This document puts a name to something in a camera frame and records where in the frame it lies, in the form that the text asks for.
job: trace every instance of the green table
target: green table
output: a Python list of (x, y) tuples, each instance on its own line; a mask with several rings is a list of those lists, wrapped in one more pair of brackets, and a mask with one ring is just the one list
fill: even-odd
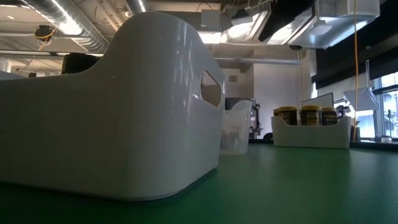
[(398, 154), (250, 145), (173, 197), (117, 202), (0, 185), (0, 223), (398, 223)]

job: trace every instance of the silver ductwork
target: silver ductwork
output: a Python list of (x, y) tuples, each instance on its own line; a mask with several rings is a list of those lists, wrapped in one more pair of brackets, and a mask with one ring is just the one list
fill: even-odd
[(108, 41), (71, 0), (22, 0), (65, 35), (89, 52), (103, 53)]
[(125, 0), (125, 2), (132, 16), (140, 12), (148, 11), (145, 0)]

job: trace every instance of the ceiling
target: ceiling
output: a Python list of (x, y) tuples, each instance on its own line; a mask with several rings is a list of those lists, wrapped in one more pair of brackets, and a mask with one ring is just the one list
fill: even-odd
[[(157, 0), (147, 2), (151, 10), (163, 12), (197, 12), (202, 9), (219, 9), (221, 0), (210, 0), (206, 3), (196, 2), (195, 0), (183, 0), (183, 2), (176, 0)], [(92, 0), (72, 0), (75, 5), (84, 13), (84, 15), (91, 21), (91, 23), (101, 32), (101, 34), (111, 42), (115, 30), (111, 24), (106, 20), (105, 16), (97, 9)], [(123, 0), (110, 0), (113, 7), (119, 12), (118, 14), (127, 19), (126, 7)], [(25, 32), (32, 34), (39, 25), (50, 25), (46, 19), (31, 9), (24, 7), (2, 7), (0, 6), (0, 33), (2, 32)], [(39, 45), (37, 39), (33, 35), (24, 37), (2, 36), (0, 34), (0, 50), (38, 50)], [(71, 39), (53, 38), (50, 45), (44, 47), (44, 51), (54, 52), (85, 52), (83, 48), (74, 43)], [(209, 50), (215, 57), (249, 57), (256, 52), (257, 57), (267, 58), (295, 58), (297, 53), (289, 49), (286, 45), (232, 45), (232, 44), (213, 44), (209, 45)], [(12, 61), (12, 72), (17, 69), (24, 68), (32, 59), (30, 56), (15, 56), (1, 55)], [(242, 68), (240, 63), (236, 62), (220, 62), (223, 68)], [(27, 75), (32, 72), (59, 72), (62, 69), (61, 58), (34, 58), (29, 66), (25, 68), (27, 72), (22, 72), (22, 75)]]

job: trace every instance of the white plastic bin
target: white plastic bin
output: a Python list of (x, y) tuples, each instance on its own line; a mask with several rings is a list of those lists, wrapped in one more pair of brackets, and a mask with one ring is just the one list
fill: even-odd
[(251, 105), (242, 100), (225, 111), (220, 154), (241, 155), (248, 151)]

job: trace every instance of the white basket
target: white basket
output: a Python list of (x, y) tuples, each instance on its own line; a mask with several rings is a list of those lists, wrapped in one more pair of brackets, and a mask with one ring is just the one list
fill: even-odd
[(241, 155), (248, 151), (251, 101), (241, 100), (224, 112), (220, 154)]
[(272, 117), (275, 146), (349, 148), (350, 117), (331, 126), (292, 126), (280, 117)]

